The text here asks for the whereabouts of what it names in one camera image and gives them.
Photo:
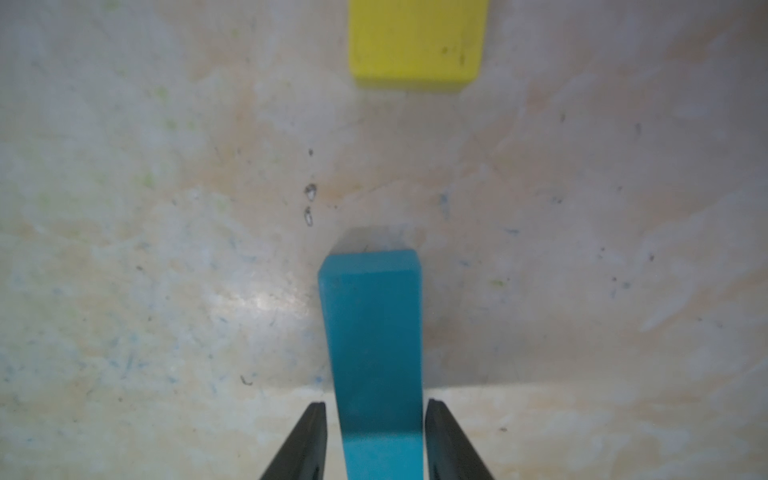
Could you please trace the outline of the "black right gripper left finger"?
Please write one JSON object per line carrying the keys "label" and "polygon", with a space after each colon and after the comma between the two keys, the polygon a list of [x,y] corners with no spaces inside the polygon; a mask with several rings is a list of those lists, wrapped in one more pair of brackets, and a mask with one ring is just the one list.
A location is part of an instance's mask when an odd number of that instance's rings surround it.
{"label": "black right gripper left finger", "polygon": [[312,402],[273,457],[261,480],[322,480],[327,436],[326,404]]}

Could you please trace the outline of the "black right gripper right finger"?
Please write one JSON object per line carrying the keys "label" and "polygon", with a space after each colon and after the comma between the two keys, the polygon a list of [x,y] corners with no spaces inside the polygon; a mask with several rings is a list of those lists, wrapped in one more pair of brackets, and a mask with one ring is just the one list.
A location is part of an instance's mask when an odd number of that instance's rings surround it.
{"label": "black right gripper right finger", "polygon": [[430,399],[424,431],[431,480],[493,480],[445,402]]}

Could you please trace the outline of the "teal long wooden block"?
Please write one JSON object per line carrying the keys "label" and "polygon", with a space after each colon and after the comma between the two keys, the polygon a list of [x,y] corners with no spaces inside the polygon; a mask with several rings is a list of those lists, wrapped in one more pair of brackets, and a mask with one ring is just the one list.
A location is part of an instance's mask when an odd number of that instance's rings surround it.
{"label": "teal long wooden block", "polygon": [[318,287],[348,478],[422,478],[422,272],[416,252],[330,255]]}

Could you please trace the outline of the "lime green long block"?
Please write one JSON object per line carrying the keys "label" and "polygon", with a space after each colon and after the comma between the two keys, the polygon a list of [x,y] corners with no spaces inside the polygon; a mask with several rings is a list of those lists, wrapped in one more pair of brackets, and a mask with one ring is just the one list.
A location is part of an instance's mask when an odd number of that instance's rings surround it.
{"label": "lime green long block", "polygon": [[351,0],[348,65],[364,88],[458,91],[480,71],[487,0]]}

